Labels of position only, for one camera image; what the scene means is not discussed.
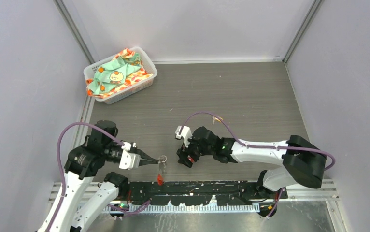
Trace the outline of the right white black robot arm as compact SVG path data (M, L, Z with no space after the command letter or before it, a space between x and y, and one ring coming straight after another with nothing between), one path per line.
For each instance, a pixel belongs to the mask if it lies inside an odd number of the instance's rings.
M300 184L311 189L321 188L327 157L309 141L298 135L279 142L251 142L234 137L215 135L206 127L194 132L178 126L175 138L183 142L177 150L178 162L191 168L201 156L212 156L220 163L261 162L277 165L261 172L256 193L269 198L283 187Z

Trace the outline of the red keyring with metal chain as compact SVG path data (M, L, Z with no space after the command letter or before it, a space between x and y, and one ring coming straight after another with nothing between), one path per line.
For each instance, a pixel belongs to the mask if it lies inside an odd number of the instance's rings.
M166 161L167 161L167 157L165 155L161 155L158 161L159 170L158 170L158 175L157 175L157 183L159 186L162 186L164 183L165 174L166 174Z

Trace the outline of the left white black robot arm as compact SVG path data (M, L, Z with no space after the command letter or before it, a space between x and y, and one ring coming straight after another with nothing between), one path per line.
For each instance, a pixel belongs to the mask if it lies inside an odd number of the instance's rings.
M63 165L60 155L62 139L70 128L80 125L91 128L91 134L85 137L80 146L69 152ZM106 174L97 192L82 208L78 208L88 186L106 162L116 163L122 170L160 164L160 160L141 151L135 143L117 139L117 134L116 124L107 120L98 121L94 125L75 122L61 132L56 147L61 185L46 219L38 229L40 232L85 232L112 200L127 197L127 177L110 172Z

